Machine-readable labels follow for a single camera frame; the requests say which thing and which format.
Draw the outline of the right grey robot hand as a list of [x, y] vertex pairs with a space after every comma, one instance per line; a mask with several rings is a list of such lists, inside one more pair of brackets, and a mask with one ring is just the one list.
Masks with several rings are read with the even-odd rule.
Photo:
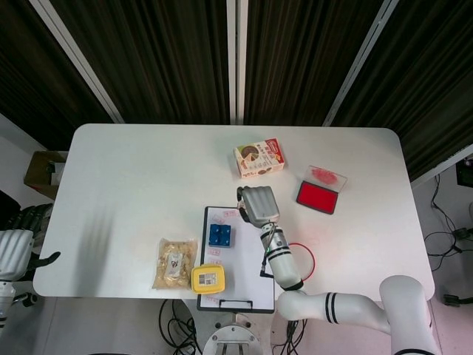
[[237, 209], [246, 223], [262, 228], [278, 223], [279, 208], [270, 186], [243, 186], [236, 190]]

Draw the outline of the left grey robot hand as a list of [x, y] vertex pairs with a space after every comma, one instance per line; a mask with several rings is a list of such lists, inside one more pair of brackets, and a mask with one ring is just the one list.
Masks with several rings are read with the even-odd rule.
[[5, 282], [31, 281], [35, 271], [54, 263], [59, 251], [41, 258], [36, 251], [41, 247], [52, 213], [52, 204], [29, 206], [8, 212], [1, 219], [1, 280]]

